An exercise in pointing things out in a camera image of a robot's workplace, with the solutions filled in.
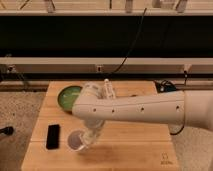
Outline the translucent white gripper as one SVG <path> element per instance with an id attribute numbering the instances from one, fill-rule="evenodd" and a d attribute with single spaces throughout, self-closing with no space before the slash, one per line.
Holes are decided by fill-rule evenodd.
<path id="1" fill-rule="evenodd" d="M 101 131 L 104 127 L 104 120 L 85 120 L 84 125 L 86 130 L 81 134 L 80 139 L 85 148 L 89 148 L 94 144 L 101 135 Z"/>

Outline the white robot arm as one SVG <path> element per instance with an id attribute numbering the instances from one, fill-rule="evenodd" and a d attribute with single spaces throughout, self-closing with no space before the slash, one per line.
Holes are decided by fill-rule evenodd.
<path id="1" fill-rule="evenodd" d="M 116 98 L 112 87 L 102 89 L 88 83 L 73 103 L 72 114 L 87 122 L 96 122 L 90 138 L 92 144 L 98 129 L 106 120 L 182 124 L 213 132 L 213 91 L 172 91 L 149 96 Z"/>

